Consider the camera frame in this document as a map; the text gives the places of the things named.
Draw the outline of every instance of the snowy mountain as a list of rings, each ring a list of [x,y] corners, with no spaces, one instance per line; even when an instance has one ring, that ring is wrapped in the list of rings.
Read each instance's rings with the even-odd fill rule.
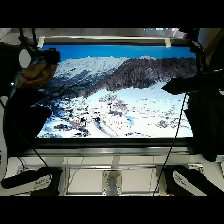
[[[105,72],[117,69],[124,61],[129,58],[121,57],[87,57],[80,59],[67,59],[61,62],[54,75],[55,78],[73,78],[83,72],[88,72],[88,76],[96,76]]]

